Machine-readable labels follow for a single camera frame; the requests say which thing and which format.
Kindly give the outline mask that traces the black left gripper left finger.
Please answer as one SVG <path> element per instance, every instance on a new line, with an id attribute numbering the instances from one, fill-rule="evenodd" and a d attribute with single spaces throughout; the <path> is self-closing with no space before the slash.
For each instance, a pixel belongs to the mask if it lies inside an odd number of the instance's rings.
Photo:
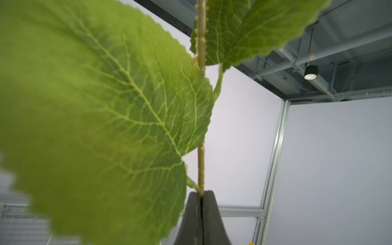
<path id="1" fill-rule="evenodd" d="M 183 219 L 174 245 L 202 244 L 202 201 L 197 192 L 188 196 Z"/>

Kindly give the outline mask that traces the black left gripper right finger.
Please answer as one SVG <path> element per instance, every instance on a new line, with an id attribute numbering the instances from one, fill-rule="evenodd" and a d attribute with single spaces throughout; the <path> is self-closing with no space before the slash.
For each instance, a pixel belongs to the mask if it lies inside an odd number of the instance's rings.
<path id="1" fill-rule="evenodd" d="M 202 199 L 202 225 L 202 245 L 231 245 L 211 190 L 206 190 Z"/>

